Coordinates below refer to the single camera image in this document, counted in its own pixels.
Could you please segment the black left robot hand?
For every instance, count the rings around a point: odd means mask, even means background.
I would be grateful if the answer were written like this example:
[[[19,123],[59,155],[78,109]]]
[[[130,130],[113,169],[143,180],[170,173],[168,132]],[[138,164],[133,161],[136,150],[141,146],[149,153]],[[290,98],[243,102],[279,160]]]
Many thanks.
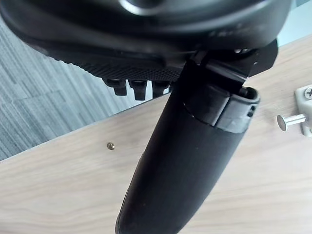
[[[3,0],[8,28],[118,96],[170,97],[117,217],[117,234],[176,234],[223,173],[260,103],[289,0]]]

